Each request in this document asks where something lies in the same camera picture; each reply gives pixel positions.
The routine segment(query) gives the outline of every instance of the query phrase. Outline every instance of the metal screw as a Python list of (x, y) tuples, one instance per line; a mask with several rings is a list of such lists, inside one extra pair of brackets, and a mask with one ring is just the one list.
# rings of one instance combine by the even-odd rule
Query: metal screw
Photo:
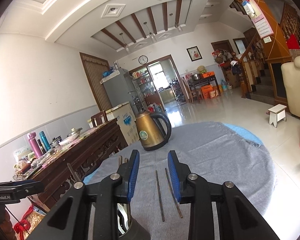
[(188, 178), (191, 179), (191, 180), (195, 180), (195, 179), (198, 178), (198, 175), (195, 174), (195, 173), (190, 173), (190, 174), (188, 175)]
[(119, 173), (112, 173), (110, 175), (110, 179), (115, 180), (115, 179), (119, 179), (119, 178), (120, 178), (120, 174)]
[(229, 188), (232, 188), (234, 186), (234, 183), (232, 181), (226, 181), (225, 186), (229, 187)]
[(74, 184), (74, 188), (79, 189), (83, 187), (83, 183), (81, 181), (78, 181)]

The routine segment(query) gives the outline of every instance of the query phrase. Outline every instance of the electric kettle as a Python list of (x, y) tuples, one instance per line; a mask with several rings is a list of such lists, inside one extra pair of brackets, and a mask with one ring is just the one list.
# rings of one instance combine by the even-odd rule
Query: electric kettle
[[(159, 118), (166, 123), (167, 133)], [(165, 114), (151, 113), (146, 110), (136, 117), (136, 125), (141, 145), (146, 151), (159, 149), (168, 142), (171, 136), (171, 123)]]

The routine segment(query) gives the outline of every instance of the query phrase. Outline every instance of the round table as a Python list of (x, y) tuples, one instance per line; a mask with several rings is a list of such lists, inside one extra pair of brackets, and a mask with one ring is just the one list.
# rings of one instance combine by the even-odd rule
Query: round table
[[(247, 130), (220, 122), (202, 122), (172, 129), (166, 145), (145, 151), (138, 141), (103, 161), (90, 176), (88, 184), (101, 181), (118, 169), (118, 155), (129, 158), (133, 149), (140, 152), (140, 166), (131, 214), (150, 234), (152, 240), (187, 239), (190, 204), (179, 205), (180, 218), (173, 202), (164, 168), (167, 155), (175, 150), (191, 172), (208, 182), (222, 184), (231, 180), (264, 214), (275, 184), (274, 164), (262, 142)], [(165, 221), (162, 222), (155, 170), (158, 171)]]

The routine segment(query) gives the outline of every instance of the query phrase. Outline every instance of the kettle label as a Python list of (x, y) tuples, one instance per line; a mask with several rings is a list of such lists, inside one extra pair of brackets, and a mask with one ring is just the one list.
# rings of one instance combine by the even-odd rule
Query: kettle label
[(140, 131), (139, 135), (140, 135), (140, 139), (142, 139), (142, 140), (148, 139), (148, 134), (146, 131)]

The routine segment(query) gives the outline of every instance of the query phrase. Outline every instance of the white stool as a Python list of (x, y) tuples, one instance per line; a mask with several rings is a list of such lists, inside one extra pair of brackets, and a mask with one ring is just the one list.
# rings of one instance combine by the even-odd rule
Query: white stool
[(285, 110), (286, 108), (287, 106), (278, 104), (268, 109), (268, 111), (270, 111), (269, 124), (273, 123), (274, 127), (277, 128), (277, 122), (279, 122), (282, 119), (287, 121), (286, 110)]

